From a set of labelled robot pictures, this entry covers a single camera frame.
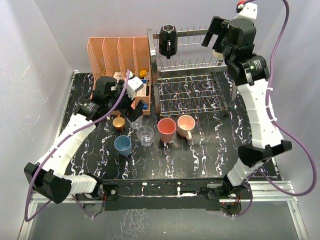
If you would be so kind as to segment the small orange ceramic mug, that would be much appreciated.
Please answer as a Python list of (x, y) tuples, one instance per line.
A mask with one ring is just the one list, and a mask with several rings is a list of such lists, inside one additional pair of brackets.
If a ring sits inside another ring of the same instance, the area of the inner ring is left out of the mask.
[(117, 130), (122, 131), (125, 128), (126, 121), (123, 117), (117, 116), (113, 119), (112, 124)]

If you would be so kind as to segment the blue plastic tumbler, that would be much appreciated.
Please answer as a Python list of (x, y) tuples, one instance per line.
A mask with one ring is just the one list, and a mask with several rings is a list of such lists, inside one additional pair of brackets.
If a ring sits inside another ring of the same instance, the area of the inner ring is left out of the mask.
[(115, 139), (114, 147), (120, 155), (128, 156), (132, 152), (131, 139), (126, 135), (120, 135)]

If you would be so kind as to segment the pink plastic tumbler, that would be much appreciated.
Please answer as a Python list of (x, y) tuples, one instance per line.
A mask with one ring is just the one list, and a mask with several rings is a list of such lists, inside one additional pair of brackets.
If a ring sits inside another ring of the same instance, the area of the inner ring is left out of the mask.
[(171, 118), (163, 118), (157, 124), (160, 139), (167, 144), (172, 141), (177, 129), (176, 122)]

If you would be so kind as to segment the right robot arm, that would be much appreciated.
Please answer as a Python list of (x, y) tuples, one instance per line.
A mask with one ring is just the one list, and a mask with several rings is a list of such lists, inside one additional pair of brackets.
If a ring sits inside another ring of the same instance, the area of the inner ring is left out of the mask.
[(221, 192), (233, 199), (240, 194), (245, 181), (272, 157), (292, 149), (272, 123), (266, 106), (268, 78), (264, 57), (254, 50), (256, 27), (253, 21), (235, 18), (231, 21), (214, 16), (202, 42), (207, 47), (212, 36), (217, 39), (213, 50), (222, 54), (227, 73), (242, 96), (251, 126), (251, 143), (238, 147), (238, 160), (223, 178)]

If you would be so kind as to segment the black ceramic mug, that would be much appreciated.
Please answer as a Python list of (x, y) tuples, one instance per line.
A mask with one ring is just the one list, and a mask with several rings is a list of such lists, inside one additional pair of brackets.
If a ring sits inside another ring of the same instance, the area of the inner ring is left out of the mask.
[(159, 32), (159, 53), (170, 59), (178, 51), (178, 34), (172, 24), (163, 25)]

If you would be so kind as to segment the brown and cream cup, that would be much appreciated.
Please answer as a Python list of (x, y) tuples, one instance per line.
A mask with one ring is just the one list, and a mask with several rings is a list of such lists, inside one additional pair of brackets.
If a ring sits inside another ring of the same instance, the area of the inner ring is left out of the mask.
[(224, 56), (222, 53), (220, 52), (217, 52), (216, 50), (212, 50), (212, 55), (216, 58), (216, 59), (219, 59), (219, 60), (223, 60), (224, 59)]

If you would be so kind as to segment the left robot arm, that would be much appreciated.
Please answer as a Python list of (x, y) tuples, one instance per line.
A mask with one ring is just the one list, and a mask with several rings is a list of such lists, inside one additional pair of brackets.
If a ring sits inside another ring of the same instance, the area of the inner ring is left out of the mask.
[(102, 181), (86, 173), (66, 175), (66, 169), (87, 136), (113, 111), (119, 111), (130, 121), (143, 114), (144, 102), (132, 107), (143, 81), (132, 74), (128, 80), (101, 76), (95, 89), (86, 93), (76, 105), (70, 120), (57, 141), (35, 164), (28, 163), (24, 174), (32, 190), (59, 204), (69, 195), (87, 194), (93, 200), (103, 195)]

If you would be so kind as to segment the clear faceted glass cup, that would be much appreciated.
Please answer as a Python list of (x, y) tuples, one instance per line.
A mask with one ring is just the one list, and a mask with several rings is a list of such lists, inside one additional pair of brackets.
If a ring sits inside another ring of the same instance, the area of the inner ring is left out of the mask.
[(130, 122), (129, 125), (133, 130), (138, 130), (143, 125), (143, 116), (139, 116), (135, 121)]

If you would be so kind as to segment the pink textured mug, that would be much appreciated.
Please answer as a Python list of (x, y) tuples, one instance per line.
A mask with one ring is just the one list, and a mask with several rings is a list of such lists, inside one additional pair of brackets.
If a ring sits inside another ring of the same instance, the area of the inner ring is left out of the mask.
[(192, 139), (192, 132), (196, 126), (196, 121), (191, 115), (182, 115), (177, 120), (178, 134), (188, 141)]

